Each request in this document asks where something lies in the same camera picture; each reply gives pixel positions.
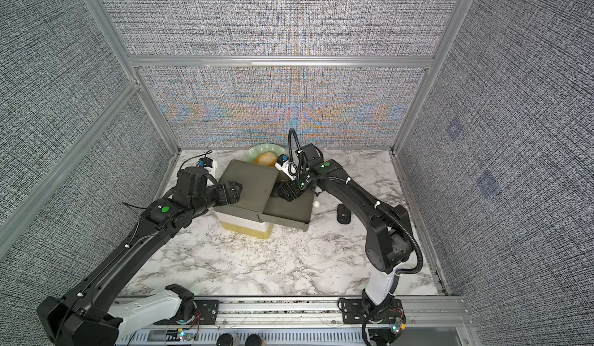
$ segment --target textured gray panel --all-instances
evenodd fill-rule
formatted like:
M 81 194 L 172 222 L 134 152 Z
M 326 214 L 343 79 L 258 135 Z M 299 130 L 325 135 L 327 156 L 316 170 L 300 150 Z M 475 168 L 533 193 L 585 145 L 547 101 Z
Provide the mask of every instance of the textured gray panel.
M 181 147 L 390 146 L 421 68 L 143 67 Z
M 0 224 L 128 82 L 82 0 L 0 0 Z
M 486 345 L 594 344 L 594 0 L 475 0 L 402 159 Z
M 0 340 L 47 344 L 35 308 L 78 283 L 129 233 L 136 216 L 121 201 L 148 205 L 169 158 L 133 97 L 0 261 Z M 23 327 L 26 336 L 15 338 Z
M 433 55 L 456 0 L 103 0 L 132 54 Z

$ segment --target marble countertop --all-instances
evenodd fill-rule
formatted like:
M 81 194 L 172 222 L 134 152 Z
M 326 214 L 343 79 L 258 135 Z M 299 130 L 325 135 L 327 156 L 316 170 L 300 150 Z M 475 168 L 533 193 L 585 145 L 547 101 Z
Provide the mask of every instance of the marble countertop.
M 167 189 L 184 160 L 203 151 L 183 151 Z M 406 205 L 386 150 L 323 150 L 367 191 L 392 205 Z M 216 176 L 245 150 L 215 150 Z M 200 295 L 360 295 L 372 265 L 364 252 L 366 230 L 356 216 L 336 221 L 340 203 L 328 193 L 316 200 L 307 232 L 275 225 L 268 240 L 224 230 L 214 212 L 196 218 L 144 264 L 122 296 L 147 296 L 177 283 Z M 407 266 L 416 265 L 411 254 Z M 420 273 L 402 275 L 398 295 L 435 295 L 427 264 Z

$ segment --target yellow base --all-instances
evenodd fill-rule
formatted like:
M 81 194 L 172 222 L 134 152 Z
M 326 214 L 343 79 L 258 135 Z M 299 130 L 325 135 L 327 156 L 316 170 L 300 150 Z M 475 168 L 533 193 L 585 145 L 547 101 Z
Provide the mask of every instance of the yellow base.
M 258 231 L 258 230 L 250 229 L 250 228 L 243 227 L 243 226 L 237 226 L 237 225 L 234 225 L 233 223 L 224 223 L 223 221 L 221 221 L 221 226 L 223 226 L 223 228 L 225 230 L 235 231 L 240 234 L 245 234 L 245 235 L 252 236 L 254 238 L 260 238 L 260 239 L 265 239 L 265 240 L 270 238 L 270 235 L 272 234 L 272 228 L 274 227 L 274 225 L 271 223 L 270 226 L 268 227 L 268 230 Z

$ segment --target aluminum frame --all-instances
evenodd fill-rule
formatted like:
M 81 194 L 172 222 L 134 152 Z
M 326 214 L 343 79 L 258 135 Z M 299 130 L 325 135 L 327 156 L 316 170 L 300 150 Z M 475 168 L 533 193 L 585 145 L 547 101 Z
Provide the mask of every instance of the aluminum frame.
M 429 231 L 427 230 L 427 226 L 425 225 L 425 220 L 423 219 L 423 216 L 420 213 L 420 209 L 416 202 L 415 195 L 412 193 L 412 189 L 409 185 L 408 179 L 406 178 L 404 168 L 402 167 L 402 164 L 400 163 L 400 160 L 398 159 L 396 154 L 390 153 L 390 158 L 392 160 L 392 165 L 394 166 L 396 176 L 400 180 L 400 188 L 402 189 L 402 192 L 404 193 L 406 201 L 408 203 L 408 209 L 411 215 L 411 220 L 415 224 L 416 231 L 419 234 L 419 239 L 421 240 L 422 246 L 424 248 L 426 256 L 425 258 L 429 263 L 429 268 L 431 270 L 432 275 L 437 276 L 437 289 L 439 291 L 439 286 L 441 286 L 441 291 L 444 294 L 451 294 L 450 286 L 445 280 L 446 277 L 443 274 L 443 268 L 441 266 L 439 258 L 437 257 L 435 246 L 433 245 L 431 237 L 429 236 Z
M 117 97 L 99 114 L 86 131 L 64 153 L 37 187 L 19 204 L 19 207 L 0 225 L 0 258 L 12 247 L 41 209 L 58 190 L 70 172 L 84 158 L 88 150 L 116 117 L 140 86 L 129 82 Z
M 398 132 L 396 133 L 396 138 L 392 144 L 392 150 L 394 153 L 397 154 L 400 152 L 400 149 L 402 149 L 402 146 L 406 141 L 406 137 L 411 132 L 412 126 L 419 115 L 423 103 L 427 99 L 429 91 L 431 91 L 431 87 L 433 86 L 433 83 L 440 72 L 440 68 L 442 67 L 448 53 L 450 52 L 451 45 L 456 39 L 458 31 L 462 26 L 462 22 L 468 13 L 468 9 L 471 7 L 472 1 L 473 0 L 456 0 L 456 5 L 451 12 L 440 42 L 437 46 L 437 49 L 435 50 L 434 64 L 432 68 L 430 68 L 429 71 L 427 71 L 427 73 L 423 76 L 420 82 L 420 87 L 416 91 L 416 95 L 410 103 L 405 116 L 400 123 Z
M 334 67 L 421 67 L 430 68 L 434 59 L 429 56 L 194 56 L 194 55 L 129 55 L 128 63 L 140 66 L 334 66 Z
M 157 200 L 160 197 L 163 197 L 163 194 L 165 194 L 165 188 L 167 188 L 167 183 L 171 179 L 171 175 L 174 172 L 175 165 L 179 159 L 179 155 L 180 154 L 174 154 L 173 156 L 171 156 L 171 159 L 169 159 L 169 163 L 167 164 L 167 171 L 165 171 L 165 174 L 163 175 L 163 179 L 161 180 L 161 183 L 159 184 L 159 188 L 157 189 L 157 193 L 154 195 L 154 200 Z
M 462 346 L 482 346 L 476 327 L 457 327 L 456 331 Z
M 122 38 L 115 27 L 115 24 L 112 22 L 111 17 L 105 9 L 103 1 L 83 1 L 87 5 L 88 10 L 91 12 L 91 15 L 95 20 L 95 23 L 97 23 L 99 26 L 99 29 L 103 33 L 105 39 L 108 41 L 109 46 L 112 48 L 112 51 L 114 52 L 128 78 L 132 81 L 137 81 L 138 84 L 140 84 L 140 100 L 143 103 L 143 106 L 153 121 L 155 127 L 157 128 L 157 131 L 161 135 L 161 138 L 165 142 L 165 145 L 167 145 L 167 149 L 169 149 L 169 152 L 171 152 L 172 155 L 178 153 L 179 146 L 177 140 L 175 139 L 175 135 L 169 127 L 165 116 L 163 116 L 163 113 L 159 109 L 159 106 L 155 102 L 153 96 L 150 94 L 148 87 L 146 87 L 146 84 L 142 80 L 142 77 L 138 75 L 136 70 L 134 70 L 134 68 L 128 62 L 128 49 L 123 43 Z
M 219 314 L 215 325 L 201 328 L 287 329 L 287 328 L 360 328 L 360 324 L 344 324 L 337 306 L 340 296 L 205 296 L 196 300 L 219 300 Z M 343 296 L 358 299 L 360 296 Z M 397 296 L 406 313 L 407 327 L 473 327 L 463 297 Z M 127 303 L 138 297 L 118 297 Z M 147 328 L 164 328 L 152 325 Z M 369 324 L 368 328 L 388 327 Z

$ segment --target mounting plate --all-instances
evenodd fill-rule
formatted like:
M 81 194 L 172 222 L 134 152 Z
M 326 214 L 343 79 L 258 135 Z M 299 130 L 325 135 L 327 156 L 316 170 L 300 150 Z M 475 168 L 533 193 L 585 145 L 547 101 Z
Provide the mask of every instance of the mounting plate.
M 342 321 L 344 324 L 363 324 L 366 314 L 363 312 L 362 300 L 347 300 L 341 299 L 340 306 L 342 311 Z M 390 309 L 402 309 L 402 302 L 398 298 L 392 299 Z M 395 317 L 388 315 L 379 324 L 393 324 Z
M 217 314 L 219 313 L 219 300 L 194 300 L 196 309 L 200 315 L 200 325 L 214 325 L 217 321 Z M 188 325 L 179 325 L 174 320 L 161 320 L 154 323 L 155 325 L 177 325 L 179 327 L 189 327 Z

